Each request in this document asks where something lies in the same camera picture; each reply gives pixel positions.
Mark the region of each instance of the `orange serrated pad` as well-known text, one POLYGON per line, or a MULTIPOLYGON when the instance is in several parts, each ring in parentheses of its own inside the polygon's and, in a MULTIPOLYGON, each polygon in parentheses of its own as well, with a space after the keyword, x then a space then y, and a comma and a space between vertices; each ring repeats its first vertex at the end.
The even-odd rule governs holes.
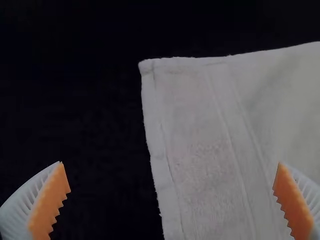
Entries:
POLYGON ((40 193, 38 202, 30 216, 28 229, 34 240, 50 240, 49 233, 53 231, 62 201, 67 199, 70 187, 63 163, 59 163, 40 193))
POLYGON ((288 220, 291 236, 295 240, 308 239, 314 227, 313 216, 289 169, 280 162, 272 189, 284 211, 284 218, 288 220))

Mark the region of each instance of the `orange rubber tip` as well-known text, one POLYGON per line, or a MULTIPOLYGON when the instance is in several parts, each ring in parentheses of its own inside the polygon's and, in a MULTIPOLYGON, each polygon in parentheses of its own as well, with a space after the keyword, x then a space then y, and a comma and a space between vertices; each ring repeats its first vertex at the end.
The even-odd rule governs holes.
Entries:
POLYGON ((282 163, 278 164, 272 189, 284 211, 284 218, 288 220, 290 235, 295 240, 307 240, 314 227, 314 218, 298 184, 282 163))

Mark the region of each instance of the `folded towel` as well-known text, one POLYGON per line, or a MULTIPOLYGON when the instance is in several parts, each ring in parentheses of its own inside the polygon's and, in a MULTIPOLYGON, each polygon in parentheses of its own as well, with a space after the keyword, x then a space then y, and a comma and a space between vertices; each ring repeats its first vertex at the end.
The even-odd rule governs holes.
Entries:
POLYGON ((320 43, 139 63, 166 240, 292 239, 278 162, 320 184, 320 43))

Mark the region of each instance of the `towel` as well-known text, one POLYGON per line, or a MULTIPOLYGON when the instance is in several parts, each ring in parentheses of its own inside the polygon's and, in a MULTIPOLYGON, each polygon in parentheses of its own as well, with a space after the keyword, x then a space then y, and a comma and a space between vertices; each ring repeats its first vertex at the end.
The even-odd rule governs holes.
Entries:
POLYGON ((320 42, 139 63, 166 240, 287 240, 278 162, 320 184, 320 42))

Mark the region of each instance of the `dark fabric backdrop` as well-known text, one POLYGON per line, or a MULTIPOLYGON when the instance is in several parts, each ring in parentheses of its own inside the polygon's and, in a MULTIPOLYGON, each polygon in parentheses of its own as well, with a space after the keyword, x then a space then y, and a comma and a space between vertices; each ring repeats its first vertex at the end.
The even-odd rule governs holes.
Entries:
POLYGON ((0 1, 0 204, 62 161, 72 192, 52 240, 162 240, 138 62, 320 40, 304 5, 0 1))

